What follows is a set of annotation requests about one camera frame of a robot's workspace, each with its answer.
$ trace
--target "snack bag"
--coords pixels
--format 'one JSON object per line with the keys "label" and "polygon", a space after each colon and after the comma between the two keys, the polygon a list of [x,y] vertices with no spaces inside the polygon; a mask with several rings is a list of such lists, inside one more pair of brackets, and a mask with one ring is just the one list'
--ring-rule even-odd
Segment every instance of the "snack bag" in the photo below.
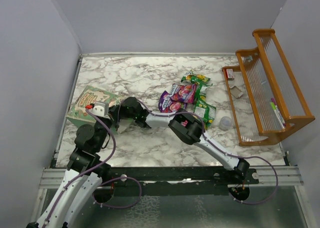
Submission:
{"label": "snack bag", "polygon": [[216,110],[216,107],[205,103],[201,98],[199,98],[193,112],[202,118],[205,128],[208,129],[212,122],[214,122]]}
{"label": "snack bag", "polygon": [[197,86],[192,85],[172,85],[170,92],[170,97],[172,101],[183,102],[183,103],[193,103],[195,99]]}
{"label": "snack bag", "polygon": [[181,79],[181,82],[183,81],[188,81],[192,84],[197,84],[199,85],[200,83],[205,83],[207,84],[210,81],[210,78],[201,75],[201,74],[194,74],[192,70],[187,72]]}
{"label": "snack bag", "polygon": [[158,103],[160,112],[176,112],[180,108],[185,109],[186,107],[186,103],[172,101],[170,99],[170,94],[167,91],[163,92]]}
{"label": "snack bag", "polygon": [[211,87],[212,86],[212,84],[211,85],[206,85],[206,84],[204,84],[203,82],[201,82],[196,88],[196,90],[195,90],[195,102],[197,102],[198,100],[199,100],[199,98],[200,99],[202,99],[203,101],[206,101],[205,99],[206,99],[206,97],[207,97],[207,89],[209,88],[209,87]]}

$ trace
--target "wooden dish rack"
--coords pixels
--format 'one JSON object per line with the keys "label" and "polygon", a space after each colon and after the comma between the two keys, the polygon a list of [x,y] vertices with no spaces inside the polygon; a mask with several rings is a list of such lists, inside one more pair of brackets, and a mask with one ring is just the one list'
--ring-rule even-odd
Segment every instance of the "wooden dish rack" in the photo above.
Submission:
{"label": "wooden dish rack", "polygon": [[[257,29],[252,34],[258,46],[235,52],[239,65],[223,67],[222,70],[239,145],[275,145],[313,121],[315,117],[308,108],[275,31]],[[233,80],[226,75],[225,70],[230,68],[234,72]],[[232,85],[240,88],[244,95],[234,98],[230,92]],[[276,101],[285,124],[279,122],[270,104],[271,98]]]}

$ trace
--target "marble table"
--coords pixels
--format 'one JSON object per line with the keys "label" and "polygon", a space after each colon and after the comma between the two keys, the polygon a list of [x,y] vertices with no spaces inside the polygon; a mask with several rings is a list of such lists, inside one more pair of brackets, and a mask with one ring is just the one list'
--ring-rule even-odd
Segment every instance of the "marble table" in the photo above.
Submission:
{"label": "marble table", "polygon": [[[158,111],[158,101],[163,91],[170,91],[172,84],[179,83],[182,76],[192,69],[195,73],[210,77],[213,82],[213,86],[207,91],[207,103],[214,105],[217,113],[208,132],[223,146],[232,152],[237,152],[238,155],[244,157],[259,155],[273,165],[284,165],[279,145],[240,147],[235,128],[222,131],[218,127],[221,117],[229,116],[233,119],[221,68],[237,64],[235,56],[86,57],[82,60],[72,103],[76,101],[85,86],[91,85],[124,97],[135,96],[150,109]],[[70,121],[66,122],[56,162],[57,168],[66,167],[69,156],[75,148],[76,130],[76,126]],[[108,147],[99,152],[102,160],[110,154],[112,147],[110,141]],[[114,156],[108,162],[115,167],[221,165],[202,149],[182,143],[170,129],[165,128],[148,130],[130,126],[120,135],[116,135],[116,148]],[[259,159],[251,159],[249,162],[251,165],[266,165]]]}

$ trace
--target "gray wall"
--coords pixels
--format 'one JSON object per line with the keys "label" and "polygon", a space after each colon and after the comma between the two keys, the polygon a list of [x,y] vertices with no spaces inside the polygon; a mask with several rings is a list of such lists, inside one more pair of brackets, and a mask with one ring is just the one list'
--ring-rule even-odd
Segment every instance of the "gray wall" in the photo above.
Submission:
{"label": "gray wall", "polygon": [[83,53],[232,52],[285,0],[56,0]]}
{"label": "gray wall", "polygon": [[50,0],[0,0],[0,227],[23,228],[80,53]]}
{"label": "gray wall", "polygon": [[298,164],[320,227],[320,3],[287,0],[273,28],[315,121],[283,141]]}

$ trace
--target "wooden shelf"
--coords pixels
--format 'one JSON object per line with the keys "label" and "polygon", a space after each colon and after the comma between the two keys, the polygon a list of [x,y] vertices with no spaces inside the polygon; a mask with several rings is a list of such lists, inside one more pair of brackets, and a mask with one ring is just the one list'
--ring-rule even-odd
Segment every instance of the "wooden shelf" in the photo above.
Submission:
{"label": "wooden shelf", "polygon": [[[252,34],[258,46],[250,50],[238,50],[235,54],[239,66],[224,67],[222,70],[233,110],[239,145],[274,145],[313,121],[315,117],[308,108],[275,31],[257,29]],[[225,70],[228,68],[233,69],[234,81],[227,79]],[[232,97],[230,93],[230,83],[241,85],[241,81],[244,84],[241,90],[245,90],[244,96],[248,96],[250,100],[255,122],[251,128],[253,129],[251,136],[248,136],[248,128],[241,129],[241,122],[236,115],[238,108],[235,106],[238,99]],[[285,121],[284,126],[278,121],[270,105],[272,98],[276,101]]]}

